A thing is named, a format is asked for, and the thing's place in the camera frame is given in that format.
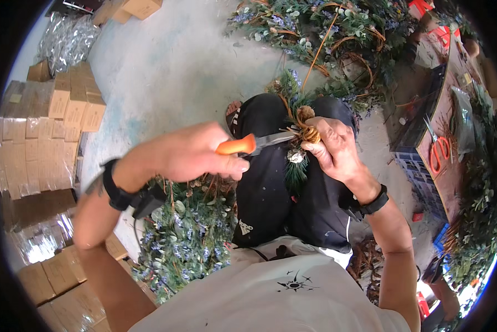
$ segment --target black graphic print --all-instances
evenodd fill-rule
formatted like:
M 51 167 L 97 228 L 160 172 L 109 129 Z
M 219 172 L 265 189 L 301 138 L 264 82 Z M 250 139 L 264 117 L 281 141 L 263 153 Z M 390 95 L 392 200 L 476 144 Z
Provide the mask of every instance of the black graphic print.
M 285 290 L 288 290 L 288 289 L 292 289 L 295 291 L 295 293 L 298 291 L 298 289 L 305 289 L 307 291 L 313 291 L 314 289 L 318 289 L 320 287 L 316 287 L 316 286 L 313 286 L 312 285 L 312 281 L 311 281 L 311 277 L 304 277 L 304 276 L 301 276 L 301 278 L 304 278 L 304 281 L 300 281 L 298 280 L 298 272 L 300 271 L 297 271 L 296 272 L 296 275 L 294 277 L 293 280 L 291 281 L 288 281 L 288 282 L 278 282 L 278 284 L 282 285 L 283 287 L 285 287 Z

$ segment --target leg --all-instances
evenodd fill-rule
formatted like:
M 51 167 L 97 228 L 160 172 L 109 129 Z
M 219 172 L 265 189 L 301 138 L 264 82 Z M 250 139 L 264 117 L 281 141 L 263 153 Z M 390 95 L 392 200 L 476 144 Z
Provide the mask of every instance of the leg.
M 336 118 L 357 130 L 351 110 L 340 100 L 332 97 L 318 98 L 313 102 L 315 115 Z M 339 202 L 351 199 L 353 194 L 346 186 L 327 176 L 320 168 L 317 158 L 307 154 L 309 166 L 307 182 L 298 200 L 292 207 L 288 219 L 289 234 L 317 247 L 349 253 L 348 214 L 339 207 Z
M 287 110 L 272 94 L 252 97 L 240 108 L 237 139 L 253 133 L 266 136 L 285 127 Z M 256 247 L 285 235 L 285 218 L 292 201 L 285 188 L 287 143 L 266 147 L 258 156 L 249 156 L 250 169 L 237 186 L 239 224 L 232 242 L 240 247 Z

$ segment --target wrist strap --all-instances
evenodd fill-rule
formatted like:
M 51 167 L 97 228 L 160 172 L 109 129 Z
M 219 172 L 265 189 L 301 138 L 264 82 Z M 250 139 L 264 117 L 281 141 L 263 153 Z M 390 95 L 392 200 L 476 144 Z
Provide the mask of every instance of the wrist strap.
M 118 188 L 112 178 L 113 167 L 119 161 L 119 158 L 112 159 L 103 166 L 103 185 L 105 186 L 106 193 L 110 197 L 110 206 L 118 211 L 125 211 L 134 198 L 134 194 L 130 194 L 125 190 Z
M 373 200 L 370 204 L 366 204 L 361 206 L 361 211 L 365 215 L 371 215 L 374 212 L 378 211 L 389 201 L 389 195 L 387 195 L 387 188 L 384 184 L 381 185 L 381 191 L 379 192 L 378 197 Z

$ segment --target forearm tattoo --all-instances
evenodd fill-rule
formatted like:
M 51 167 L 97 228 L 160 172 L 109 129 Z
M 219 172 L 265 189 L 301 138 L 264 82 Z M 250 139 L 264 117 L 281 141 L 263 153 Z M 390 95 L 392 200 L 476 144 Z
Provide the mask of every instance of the forearm tattoo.
M 97 195 L 99 197 L 103 196 L 103 193 L 105 192 L 105 186 L 103 185 L 103 173 L 99 174 L 99 176 L 92 181 L 84 193 L 89 196 L 94 191 L 97 191 Z

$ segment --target orange knife handle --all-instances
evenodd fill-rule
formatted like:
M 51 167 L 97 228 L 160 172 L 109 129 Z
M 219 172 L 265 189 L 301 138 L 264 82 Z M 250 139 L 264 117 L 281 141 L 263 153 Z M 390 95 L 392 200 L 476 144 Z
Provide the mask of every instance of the orange knife handle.
M 218 155 L 232 155 L 238 152 L 251 154 L 256 150 L 256 137 L 249 134 L 240 140 L 226 141 L 218 145 L 215 153 Z

